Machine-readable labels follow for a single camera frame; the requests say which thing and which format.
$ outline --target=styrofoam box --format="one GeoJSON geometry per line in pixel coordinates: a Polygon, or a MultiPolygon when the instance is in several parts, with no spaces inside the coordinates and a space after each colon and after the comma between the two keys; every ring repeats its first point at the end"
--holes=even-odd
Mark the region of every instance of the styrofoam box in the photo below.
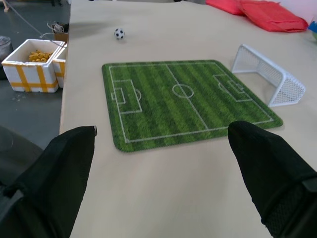
{"type": "Polygon", "coordinates": [[[64,86],[64,80],[65,80],[65,66],[66,66],[67,51],[68,51],[68,48],[66,44],[53,59],[53,67],[55,70],[55,76],[58,80],[58,85],[61,88],[64,86]]]}
{"type": "Polygon", "coordinates": [[[58,82],[53,68],[53,59],[65,42],[28,39],[13,51],[3,62],[3,69],[14,91],[53,93],[58,82]],[[28,62],[30,53],[53,52],[47,62],[28,62]]]}

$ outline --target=green striped mat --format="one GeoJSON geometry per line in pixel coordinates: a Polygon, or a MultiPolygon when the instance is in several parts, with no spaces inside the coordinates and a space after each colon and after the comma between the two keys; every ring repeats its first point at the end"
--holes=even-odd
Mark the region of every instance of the green striped mat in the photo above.
{"type": "Polygon", "coordinates": [[[133,152],[227,135],[246,120],[283,121],[215,60],[110,63],[102,67],[113,141],[133,152]]]}

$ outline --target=red cushion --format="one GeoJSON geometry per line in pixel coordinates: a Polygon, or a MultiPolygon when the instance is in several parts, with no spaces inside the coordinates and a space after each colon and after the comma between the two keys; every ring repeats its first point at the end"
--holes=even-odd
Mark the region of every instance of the red cushion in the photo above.
{"type": "Polygon", "coordinates": [[[238,7],[238,0],[206,0],[206,4],[234,15],[244,15],[238,7]]]}
{"type": "Polygon", "coordinates": [[[257,26],[267,31],[305,31],[307,22],[279,3],[272,1],[241,0],[240,9],[257,26]]]}

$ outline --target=white field line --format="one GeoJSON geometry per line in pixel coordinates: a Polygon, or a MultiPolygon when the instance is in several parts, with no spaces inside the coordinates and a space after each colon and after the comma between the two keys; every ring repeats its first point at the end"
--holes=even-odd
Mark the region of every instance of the white field line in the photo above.
{"type": "Polygon", "coordinates": [[[132,80],[130,80],[130,81],[131,81],[131,84],[132,84],[132,87],[133,87],[133,91],[134,91],[135,98],[136,98],[137,101],[138,101],[140,111],[143,112],[142,107],[141,107],[141,104],[140,104],[140,102],[139,102],[139,100],[138,100],[138,95],[137,95],[136,89],[135,89],[135,87],[134,87],[133,81],[132,81],[132,80]]]}
{"type": "Polygon", "coordinates": [[[133,114],[133,113],[141,113],[141,110],[137,110],[137,111],[126,111],[126,112],[120,112],[122,115],[124,114],[133,114]]]}
{"type": "Polygon", "coordinates": [[[237,86],[237,84],[235,83],[235,81],[233,81],[233,80],[230,80],[230,81],[228,81],[228,83],[230,84],[230,86],[234,89],[234,91],[236,91],[237,93],[245,93],[244,91],[243,91],[243,88],[241,89],[241,91],[239,91],[237,88],[238,88],[238,86],[237,86]]]}
{"type": "MultiPolygon", "coordinates": [[[[114,82],[113,82],[113,78],[112,78],[112,73],[111,73],[111,66],[109,67],[109,72],[110,72],[110,77],[111,77],[111,82],[112,82],[112,88],[113,88],[113,91],[114,91],[114,95],[115,95],[115,98],[117,98],[117,95],[115,93],[115,87],[114,87],[114,82]]],[[[118,109],[118,114],[119,114],[120,124],[121,124],[121,128],[122,128],[124,142],[127,143],[127,138],[126,138],[125,132],[124,132],[124,126],[123,126],[123,123],[122,123],[122,118],[121,118],[121,114],[120,114],[118,101],[115,100],[115,103],[117,104],[117,109],[118,109]]]]}
{"type": "Polygon", "coordinates": [[[123,97],[123,102],[120,102],[120,103],[118,103],[118,104],[119,104],[119,105],[125,104],[125,97],[124,97],[122,88],[115,88],[115,90],[121,90],[121,94],[122,94],[122,97],[123,97]]]}
{"type": "Polygon", "coordinates": [[[111,93],[111,99],[112,99],[113,101],[116,100],[114,93],[111,93]]]}
{"type": "Polygon", "coordinates": [[[213,78],[218,82],[218,86],[219,86],[219,87],[222,87],[223,91],[226,92],[227,94],[229,94],[229,95],[233,98],[233,100],[234,100],[236,103],[252,101],[252,99],[237,100],[237,99],[227,90],[227,88],[217,79],[217,76],[224,76],[224,75],[221,75],[221,74],[213,75],[213,78]]]}
{"type": "Polygon", "coordinates": [[[138,93],[140,94],[140,98],[138,98],[138,101],[140,101],[140,100],[141,100],[141,98],[142,98],[142,94],[141,94],[141,92],[140,92],[138,89],[135,89],[135,91],[136,91],[136,92],[138,92],[138,93]]]}
{"type": "Polygon", "coordinates": [[[190,101],[190,99],[188,98],[188,95],[185,93],[184,89],[182,88],[182,86],[179,84],[178,80],[176,79],[175,75],[173,74],[173,72],[170,70],[170,68],[168,67],[168,65],[166,64],[166,67],[168,69],[168,71],[170,72],[170,74],[172,75],[172,77],[174,78],[174,80],[176,81],[177,85],[180,87],[180,90],[182,90],[184,96],[186,96],[187,101],[189,102],[189,104],[192,106],[192,108],[194,109],[194,111],[196,112],[197,116],[199,117],[199,119],[202,121],[202,123],[204,124],[205,128],[208,129],[208,126],[206,125],[206,123],[204,122],[204,120],[202,119],[202,117],[200,116],[200,114],[198,113],[197,109],[195,108],[195,106],[193,105],[192,101],[190,101]]]}
{"type": "Polygon", "coordinates": [[[194,90],[193,90],[190,86],[185,85],[185,84],[175,84],[175,85],[172,87],[172,92],[173,92],[173,94],[175,94],[175,96],[177,96],[177,97],[179,97],[179,98],[191,98],[191,97],[194,96],[194,90]],[[177,93],[175,92],[175,89],[174,89],[174,88],[175,88],[175,87],[179,87],[180,85],[181,85],[181,86],[184,86],[185,88],[188,88],[189,90],[191,90],[191,91],[192,91],[192,94],[191,94],[190,96],[187,96],[187,97],[177,94],[177,93]]]}
{"type": "MultiPolygon", "coordinates": [[[[224,76],[226,75],[228,78],[230,78],[232,81],[234,81],[226,72],[223,71],[222,68],[219,67],[219,65],[217,65],[215,62],[197,62],[197,63],[170,63],[170,65],[180,65],[180,64],[184,64],[184,65],[191,65],[191,64],[215,64],[224,74],[219,74],[219,75],[215,75],[215,76],[224,76]]],[[[179,85],[179,82],[178,80],[176,79],[176,77],[174,76],[174,74],[171,72],[170,68],[168,67],[167,64],[165,63],[156,63],[156,64],[135,64],[135,65],[114,65],[114,66],[109,66],[109,71],[110,71],[110,76],[111,76],[111,81],[112,81],[112,86],[114,88],[114,82],[127,82],[127,81],[130,81],[132,83],[132,86],[135,90],[135,93],[136,93],[136,88],[134,87],[133,85],[133,81],[131,79],[129,80],[113,80],[113,77],[112,77],[112,73],[111,73],[111,68],[114,68],[114,67],[141,67],[141,66],[166,66],[168,71],[171,73],[171,75],[173,76],[174,80],[176,81],[176,83],[179,85]]],[[[244,94],[247,95],[247,97],[249,99],[246,99],[245,100],[237,100],[233,95],[231,95],[231,97],[237,102],[247,102],[247,101],[252,101],[254,104],[256,104],[256,106],[269,118],[269,120],[265,120],[265,121],[257,121],[257,122],[252,122],[252,124],[262,124],[262,123],[268,123],[268,122],[272,122],[274,121],[274,119],[260,106],[258,105],[251,97],[250,95],[248,95],[246,92],[243,92],[244,94]]],[[[193,109],[195,110],[196,113],[197,110],[196,108],[194,107],[194,105],[192,104],[192,102],[189,100],[190,104],[192,105],[193,109]]],[[[198,130],[198,131],[190,131],[190,132],[184,132],[184,133],[178,133],[178,134],[170,134],[170,135],[162,135],[162,136],[154,136],[154,137],[148,137],[148,138],[141,138],[141,139],[134,139],[134,140],[129,140],[126,138],[125,136],[125,132],[124,132],[124,126],[123,126],[123,123],[122,123],[122,118],[121,118],[121,114],[124,114],[125,112],[121,113],[120,110],[119,110],[119,106],[118,106],[118,103],[116,102],[117,104],[117,109],[118,109],[118,114],[119,114],[119,118],[120,118],[120,123],[121,123],[121,128],[122,128],[122,132],[123,132],[123,137],[124,137],[124,140],[126,143],[132,143],[132,142],[141,142],[141,141],[147,141],[147,140],[155,140],[155,139],[162,139],[162,138],[169,138],[169,137],[175,137],[175,136],[181,136],[181,135],[189,135],[189,134],[197,134],[197,133],[203,133],[203,132],[209,132],[209,131],[215,131],[215,130],[221,130],[221,129],[227,129],[228,127],[227,126],[224,126],[224,127],[218,127],[218,128],[211,128],[209,129],[206,125],[206,123],[204,122],[204,125],[206,127],[205,130],[198,130]]],[[[135,112],[140,112],[140,111],[131,111],[131,112],[126,112],[126,113],[135,113],[135,112]]]]}

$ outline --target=mini soccer goal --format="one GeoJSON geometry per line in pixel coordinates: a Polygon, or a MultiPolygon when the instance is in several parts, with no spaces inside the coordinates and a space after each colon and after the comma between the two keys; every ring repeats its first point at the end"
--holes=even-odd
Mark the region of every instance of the mini soccer goal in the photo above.
{"type": "Polygon", "coordinates": [[[231,71],[257,73],[274,85],[276,90],[268,103],[269,107],[296,104],[306,90],[292,74],[245,44],[239,47],[231,71]]]}

